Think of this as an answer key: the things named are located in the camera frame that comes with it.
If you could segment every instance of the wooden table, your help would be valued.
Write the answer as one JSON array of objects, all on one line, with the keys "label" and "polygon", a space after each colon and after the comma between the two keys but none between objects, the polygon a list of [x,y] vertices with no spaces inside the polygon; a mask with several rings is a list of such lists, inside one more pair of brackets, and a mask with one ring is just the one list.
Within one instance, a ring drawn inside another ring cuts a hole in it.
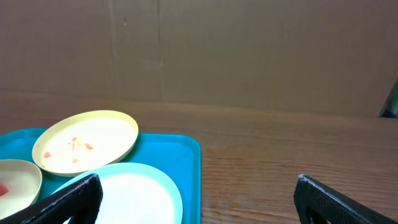
[{"label": "wooden table", "polygon": [[398,120],[0,92],[0,134],[118,110],[202,146],[203,223],[299,223],[299,174],[398,220]]}]

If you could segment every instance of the brown wall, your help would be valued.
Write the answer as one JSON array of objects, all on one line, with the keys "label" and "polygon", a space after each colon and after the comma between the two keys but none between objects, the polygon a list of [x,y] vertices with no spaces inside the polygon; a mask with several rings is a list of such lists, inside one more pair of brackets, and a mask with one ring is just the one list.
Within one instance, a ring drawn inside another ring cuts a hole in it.
[{"label": "brown wall", "polygon": [[0,90],[377,116],[396,0],[2,0]]}]

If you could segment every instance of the brown wooden surface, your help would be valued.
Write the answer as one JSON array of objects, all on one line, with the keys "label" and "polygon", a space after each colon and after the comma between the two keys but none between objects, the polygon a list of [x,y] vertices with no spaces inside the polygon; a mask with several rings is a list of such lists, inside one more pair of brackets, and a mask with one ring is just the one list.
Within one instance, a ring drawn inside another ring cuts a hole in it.
[{"label": "brown wooden surface", "polygon": [[203,223],[298,223],[299,174],[398,220],[396,119],[11,92],[0,92],[0,105],[0,134],[104,109],[131,115],[140,132],[194,137]]},{"label": "brown wooden surface", "polygon": [[1,0],[0,90],[377,116],[396,0]]}]

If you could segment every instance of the blue tray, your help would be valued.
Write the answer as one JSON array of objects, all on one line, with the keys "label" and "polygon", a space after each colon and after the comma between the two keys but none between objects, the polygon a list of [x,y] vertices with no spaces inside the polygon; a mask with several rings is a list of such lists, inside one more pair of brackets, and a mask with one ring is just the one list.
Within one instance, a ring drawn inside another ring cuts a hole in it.
[{"label": "blue tray", "polygon": [[[45,128],[28,128],[0,136],[0,159],[33,162],[32,148]],[[156,167],[177,185],[182,198],[182,223],[200,223],[201,148],[191,137],[178,134],[139,134],[133,150],[121,162],[138,162]],[[49,196],[69,177],[43,173],[39,200]]]}]

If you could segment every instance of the bowl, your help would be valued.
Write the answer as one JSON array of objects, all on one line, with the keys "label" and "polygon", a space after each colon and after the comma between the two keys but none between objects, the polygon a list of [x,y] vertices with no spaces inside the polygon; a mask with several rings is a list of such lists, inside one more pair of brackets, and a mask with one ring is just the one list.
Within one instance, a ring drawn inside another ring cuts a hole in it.
[{"label": "bowl", "polygon": [[36,202],[42,173],[33,163],[19,159],[0,160],[0,183],[8,192],[0,196],[0,220]]},{"label": "bowl", "polygon": [[90,111],[64,119],[46,130],[32,150],[43,170],[75,177],[88,170],[119,162],[132,149],[138,125],[118,111]]},{"label": "bowl", "polygon": [[96,224],[181,224],[180,192],[162,171],[133,162],[111,164],[85,172],[56,191],[89,174],[98,174],[103,189]]}]

